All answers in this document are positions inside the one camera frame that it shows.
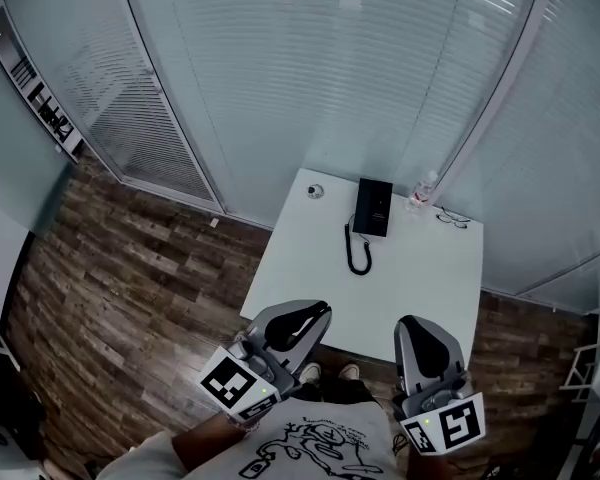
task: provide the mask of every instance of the floor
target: floor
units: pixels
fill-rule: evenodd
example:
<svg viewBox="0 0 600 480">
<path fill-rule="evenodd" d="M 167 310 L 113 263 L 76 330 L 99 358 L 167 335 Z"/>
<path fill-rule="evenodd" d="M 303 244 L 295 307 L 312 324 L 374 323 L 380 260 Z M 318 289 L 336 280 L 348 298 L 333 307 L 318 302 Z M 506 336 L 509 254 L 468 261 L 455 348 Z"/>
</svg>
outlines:
<svg viewBox="0 0 600 480">
<path fill-rule="evenodd" d="M 86 477 L 86 461 L 104 465 L 214 413 L 194 379 L 246 326 L 239 310 L 269 233 L 228 219 L 214 229 L 211 219 L 123 187 L 82 157 L 55 223 L 32 246 L 7 325 L 22 378 L 47 412 L 45 446 L 62 466 Z M 490 458 L 551 477 L 581 411 L 557 388 L 573 348 L 595 330 L 589 319 L 483 294 L 470 371 L 488 435 L 451 457 L 455 478 L 480 478 Z M 331 371 L 351 358 L 323 346 L 315 355 Z M 394 367 L 356 359 L 388 408 Z"/>
</svg>

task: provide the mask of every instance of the glass wall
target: glass wall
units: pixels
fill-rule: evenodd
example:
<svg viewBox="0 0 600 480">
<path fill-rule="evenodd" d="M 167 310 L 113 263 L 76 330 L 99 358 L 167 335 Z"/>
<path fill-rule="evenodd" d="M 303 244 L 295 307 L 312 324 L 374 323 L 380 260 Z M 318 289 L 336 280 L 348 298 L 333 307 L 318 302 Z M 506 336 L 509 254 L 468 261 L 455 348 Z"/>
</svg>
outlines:
<svg viewBox="0 0 600 480">
<path fill-rule="evenodd" d="M 600 262 L 596 275 L 552 285 L 579 279 L 561 297 L 536 287 L 600 253 L 600 0 L 550 0 L 504 105 L 441 202 L 484 223 L 486 287 L 593 309 Z"/>
<path fill-rule="evenodd" d="M 4 0 L 33 64 L 123 181 L 219 209 L 163 98 L 125 0 Z"/>
<path fill-rule="evenodd" d="M 0 66 L 0 209 L 42 231 L 72 166 Z"/>
<path fill-rule="evenodd" d="M 273 225 L 297 169 L 405 191 L 482 108 L 530 0 L 130 0 L 231 213 Z"/>
</svg>

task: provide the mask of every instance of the person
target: person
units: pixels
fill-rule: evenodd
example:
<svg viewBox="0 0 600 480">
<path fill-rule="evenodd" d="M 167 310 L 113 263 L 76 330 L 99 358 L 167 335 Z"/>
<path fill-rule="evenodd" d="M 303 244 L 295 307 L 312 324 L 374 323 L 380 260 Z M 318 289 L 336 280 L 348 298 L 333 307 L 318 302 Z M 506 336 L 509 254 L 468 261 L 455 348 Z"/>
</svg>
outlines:
<svg viewBox="0 0 600 480">
<path fill-rule="evenodd" d="M 183 434 L 161 432 L 109 464 L 98 480 L 394 480 L 389 420 L 354 363 L 321 379 L 309 363 L 302 387 L 246 428 L 219 413 Z M 409 480 L 451 478 L 446 461 L 409 454 Z"/>
</svg>

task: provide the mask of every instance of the shoe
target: shoe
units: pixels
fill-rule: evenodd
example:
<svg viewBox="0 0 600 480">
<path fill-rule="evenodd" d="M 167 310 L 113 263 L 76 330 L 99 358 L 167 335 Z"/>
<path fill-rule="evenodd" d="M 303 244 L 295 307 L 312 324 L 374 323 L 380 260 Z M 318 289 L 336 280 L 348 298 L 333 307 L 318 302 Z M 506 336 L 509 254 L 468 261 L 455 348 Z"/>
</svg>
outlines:
<svg viewBox="0 0 600 480">
<path fill-rule="evenodd" d="M 347 363 L 340 370 L 338 378 L 342 380 L 360 380 L 360 368 L 356 363 Z"/>
<path fill-rule="evenodd" d="M 304 367 L 300 374 L 300 384 L 320 384 L 320 376 L 322 375 L 322 367 L 318 363 L 309 363 Z"/>
</svg>

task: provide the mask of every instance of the graphic print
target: graphic print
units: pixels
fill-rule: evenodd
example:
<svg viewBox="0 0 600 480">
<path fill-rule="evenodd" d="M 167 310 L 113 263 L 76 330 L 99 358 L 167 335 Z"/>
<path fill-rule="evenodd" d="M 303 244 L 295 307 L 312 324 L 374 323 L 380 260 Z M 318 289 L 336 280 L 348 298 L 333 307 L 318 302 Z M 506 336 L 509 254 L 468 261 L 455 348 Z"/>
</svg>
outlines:
<svg viewBox="0 0 600 480">
<path fill-rule="evenodd" d="M 444 444 L 447 448 L 458 446 L 480 435 L 480 425 L 478 424 L 473 401 L 455 405 L 448 411 L 441 412 L 440 424 Z"/>
<path fill-rule="evenodd" d="M 420 453 L 431 453 L 436 451 L 431 444 L 431 441 L 429 441 L 427 434 L 424 433 L 424 430 L 422 430 L 422 427 L 417 421 L 405 425 L 404 429 L 407 431 L 409 439 L 411 439 L 411 442 Z"/>
<path fill-rule="evenodd" d="M 306 424 L 287 423 L 283 438 L 260 446 L 259 458 L 245 466 L 240 476 L 258 478 L 274 461 L 289 459 L 311 461 L 328 476 L 347 480 L 375 480 L 368 475 L 383 473 L 360 457 L 361 451 L 369 450 L 364 434 L 329 420 L 303 419 Z"/>
<path fill-rule="evenodd" d="M 253 375 L 225 357 L 200 384 L 231 409 L 255 382 Z"/>
<path fill-rule="evenodd" d="M 270 397 L 267 397 L 264 400 L 261 400 L 257 404 L 252 405 L 248 409 L 245 409 L 244 411 L 239 412 L 238 414 L 240 415 L 241 418 L 248 420 L 249 418 L 253 418 L 254 416 L 257 416 L 261 412 L 266 411 L 269 407 L 273 407 L 273 405 L 277 401 L 278 401 L 278 399 L 276 398 L 276 395 L 271 395 Z"/>
</svg>

